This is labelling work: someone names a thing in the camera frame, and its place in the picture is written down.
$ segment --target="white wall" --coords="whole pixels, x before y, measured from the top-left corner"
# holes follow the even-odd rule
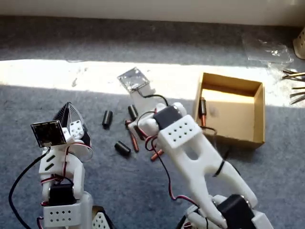
[[[0,0],[0,14],[305,26],[305,0]]]

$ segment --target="cardboard box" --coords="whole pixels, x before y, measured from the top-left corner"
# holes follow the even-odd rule
[[[206,99],[206,126],[217,130],[217,141],[254,149],[265,142],[264,86],[261,82],[203,73],[193,107],[193,117],[199,125],[201,97]],[[205,134],[208,138],[213,136],[211,131]]]

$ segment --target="white robot bracket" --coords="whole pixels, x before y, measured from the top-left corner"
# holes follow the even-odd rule
[[[176,168],[186,179],[192,196],[204,212],[205,217],[215,225],[227,228],[226,219],[210,198],[204,179],[205,174],[216,173],[223,159],[202,134],[201,127],[190,115],[186,114],[182,104],[174,103],[173,107],[181,116],[178,120],[173,120],[166,127],[160,129],[158,121],[154,118],[154,113],[140,120],[139,127],[143,131],[147,131],[149,135],[158,136],[159,147],[170,156]],[[157,109],[157,112],[163,109],[167,109],[167,107],[163,106],[161,109]],[[186,148],[191,148],[198,158],[196,160],[190,159],[185,151]],[[255,194],[230,163],[224,162],[218,176],[227,180],[235,194],[242,196],[251,208],[256,206]]]

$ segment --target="plastic bag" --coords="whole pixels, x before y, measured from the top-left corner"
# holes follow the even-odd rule
[[[276,68],[285,68],[293,61],[284,44],[259,39],[250,34],[243,34],[242,38],[248,60],[261,61],[268,67]]]

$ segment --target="black cylinder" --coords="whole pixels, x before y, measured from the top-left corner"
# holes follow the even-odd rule
[[[130,106],[128,107],[128,112],[129,112],[130,118],[131,118],[133,121],[137,119],[137,117],[138,117],[138,111],[137,111],[137,109],[135,108],[134,105],[130,105]]]
[[[206,105],[205,105],[205,99],[201,99],[199,102],[199,115],[206,115]]]
[[[112,122],[112,116],[113,116],[112,111],[105,111],[103,123],[102,123],[104,129],[109,129]]]
[[[123,142],[118,141],[115,145],[114,148],[123,156],[129,156],[131,149],[125,145]]]

